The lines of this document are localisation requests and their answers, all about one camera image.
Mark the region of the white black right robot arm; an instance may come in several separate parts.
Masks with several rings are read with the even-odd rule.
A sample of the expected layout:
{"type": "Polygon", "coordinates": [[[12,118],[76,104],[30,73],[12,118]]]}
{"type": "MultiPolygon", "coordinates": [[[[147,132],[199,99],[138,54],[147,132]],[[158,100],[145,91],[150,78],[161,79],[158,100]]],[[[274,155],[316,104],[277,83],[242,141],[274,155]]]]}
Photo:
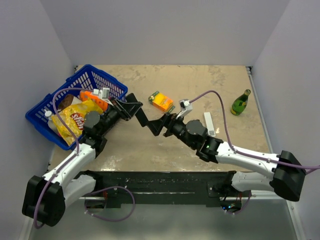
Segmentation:
{"type": "Polygon", "coordinates": [[[207,128],[198,119],[184,123],[183,118],[169,113],[147,121],[146,125],[155,136],[166,128],[165,137],[177,137],[205,162],[247,169],[248,172],[232,172],[227,177],[222,185],[227,196],[261,190],[274,192],[288,201],[300,200],[306,171],[289,151],[275,154],[230,147],[226,141],[209,136],[207,128]]]}

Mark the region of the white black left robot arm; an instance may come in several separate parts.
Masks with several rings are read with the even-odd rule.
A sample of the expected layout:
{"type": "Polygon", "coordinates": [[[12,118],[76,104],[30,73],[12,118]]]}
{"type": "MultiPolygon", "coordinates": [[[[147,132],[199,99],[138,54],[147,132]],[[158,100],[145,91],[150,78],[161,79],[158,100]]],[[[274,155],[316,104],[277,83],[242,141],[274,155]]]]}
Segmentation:
{"type": "Polygon", "coordinates": [[[99,196],[104,184],[92,176],[76,178],[82,168],[97,158],[107,143],[105,134],[120,120],[129,121],[143,103],[133,93],[124,101],[112,100],[105,113],[90,111],[84,117],[83,136],[79,145],[53,170],[43,176],[34,175],[27,183],[22,214],[36,223],[53,227],[66,208],[83,195],[99,196]]]}

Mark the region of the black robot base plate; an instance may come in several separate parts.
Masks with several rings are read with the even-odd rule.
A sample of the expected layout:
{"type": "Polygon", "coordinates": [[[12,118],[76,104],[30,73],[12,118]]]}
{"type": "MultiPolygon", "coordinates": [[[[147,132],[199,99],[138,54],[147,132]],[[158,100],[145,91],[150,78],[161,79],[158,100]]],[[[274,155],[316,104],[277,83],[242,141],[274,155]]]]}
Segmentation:
{"type": "Polygon", "coordinates": [[[225,188],[231,172],[82,171],[96,180],[100,208],[137,205],[203,205],[235,213],[249,191],[225,188]]]}

